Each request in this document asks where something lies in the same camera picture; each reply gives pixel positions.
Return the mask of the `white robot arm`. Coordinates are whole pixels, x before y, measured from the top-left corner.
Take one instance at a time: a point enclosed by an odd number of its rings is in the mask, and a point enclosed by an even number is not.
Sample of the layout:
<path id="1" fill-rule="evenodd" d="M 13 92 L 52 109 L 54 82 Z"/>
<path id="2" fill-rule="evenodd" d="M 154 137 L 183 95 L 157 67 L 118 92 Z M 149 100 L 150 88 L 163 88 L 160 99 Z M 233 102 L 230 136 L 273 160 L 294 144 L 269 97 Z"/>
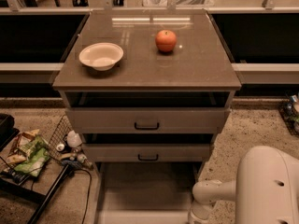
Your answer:
<path id="1" fill-rule="evenodd" d="M 235 224 L 299 224 L 299 160 L 273 147 L 251 148 L 236 179 L 199 181 L 189 224 L 208 224 L 218 201 L 235 203 Z"/>

